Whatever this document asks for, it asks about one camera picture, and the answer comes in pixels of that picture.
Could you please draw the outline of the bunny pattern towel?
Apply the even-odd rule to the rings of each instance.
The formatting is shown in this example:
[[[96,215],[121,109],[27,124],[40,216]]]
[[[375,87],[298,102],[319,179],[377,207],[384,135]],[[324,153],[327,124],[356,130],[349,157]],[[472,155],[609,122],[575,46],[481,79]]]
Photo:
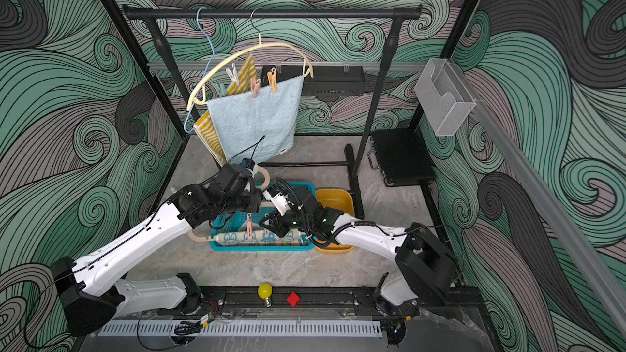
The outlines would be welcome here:
[[[245,231],[225,232],[215,236],[216,244],[221,246],[308,246],[308,241],[297,231],[289,231],[285,237],[279,237],[268,230],[254,231],[251,243],[246,241]]]

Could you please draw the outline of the pink wooden hanger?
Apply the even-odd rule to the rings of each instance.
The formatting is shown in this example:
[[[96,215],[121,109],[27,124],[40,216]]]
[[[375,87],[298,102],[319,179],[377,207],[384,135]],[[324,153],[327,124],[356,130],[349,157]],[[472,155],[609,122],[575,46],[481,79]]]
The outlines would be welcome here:
[[[192,229],[205,222],[210,225],[210,221],[221,215],[216,199],[212,197],[212,182],[217,175],[218,173],[203,183],[187,185],[178,195],[170,198],[170,202],[179,209],[179,218],[185,219]],[[196,242],[210,242],[210,236],[199,236],[194,231],[189,231],[188,235]]]

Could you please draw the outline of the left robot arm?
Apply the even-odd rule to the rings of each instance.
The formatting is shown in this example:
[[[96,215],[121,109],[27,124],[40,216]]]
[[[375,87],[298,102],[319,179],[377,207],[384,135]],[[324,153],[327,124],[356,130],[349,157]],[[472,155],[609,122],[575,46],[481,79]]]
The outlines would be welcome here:
[[[82,337],[111,319],[140,311],[168,309],[196,313],[202,292],[189,273],[164,280],[134,282],[129,270],[165,244],[223,214],[256,213],[262,192],[258,168],[249,158],[226,164],[212,179],[190,184],[172,195],[146,220],[91,254],[54,262],[52,272],[68,330]]]

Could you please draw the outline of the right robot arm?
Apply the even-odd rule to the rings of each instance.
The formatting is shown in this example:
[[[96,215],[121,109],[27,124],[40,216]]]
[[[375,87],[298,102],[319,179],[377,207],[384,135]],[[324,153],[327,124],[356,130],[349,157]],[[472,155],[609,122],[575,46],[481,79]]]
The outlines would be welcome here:
[[[293,229],[318,249],[353,246],[384,257],[398,268],[383,278],[380,297],[392,306],[407,301],[445,302],[456,273],[456,257],[431,230],[413,223],[388,227],[325,207],[306,187],[292,187],[283,179],[262,192],[275,210],[259,225],[280,238]]]

